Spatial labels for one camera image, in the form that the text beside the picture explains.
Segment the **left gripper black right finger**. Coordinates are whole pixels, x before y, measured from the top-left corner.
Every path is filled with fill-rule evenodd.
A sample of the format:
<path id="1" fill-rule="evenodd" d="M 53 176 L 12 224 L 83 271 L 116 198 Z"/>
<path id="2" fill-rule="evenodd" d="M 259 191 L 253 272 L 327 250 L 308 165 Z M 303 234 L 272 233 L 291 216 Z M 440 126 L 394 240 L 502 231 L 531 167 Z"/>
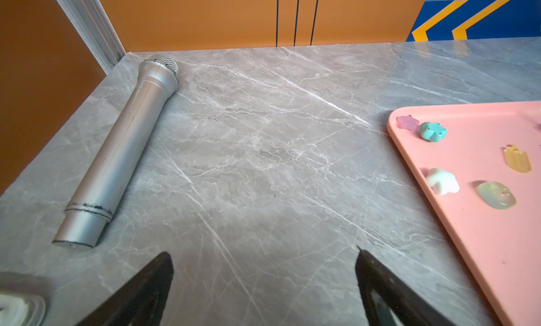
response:
<path id="1" fill-rule="evenodd" d="M 369 325 L 452 325 L 367 250 L 355 265 Z"/>

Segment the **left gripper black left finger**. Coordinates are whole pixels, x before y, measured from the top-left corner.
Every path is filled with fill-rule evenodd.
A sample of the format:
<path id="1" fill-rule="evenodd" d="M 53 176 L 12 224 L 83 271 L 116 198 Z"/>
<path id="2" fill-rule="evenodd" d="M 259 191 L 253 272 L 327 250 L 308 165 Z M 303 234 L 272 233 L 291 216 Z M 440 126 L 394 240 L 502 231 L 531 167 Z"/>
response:
<path id="1" fill-rule="evenodd" d="M 159 325 L 173 281 L 171 256 L 160 253 L 79 325 Z"/>

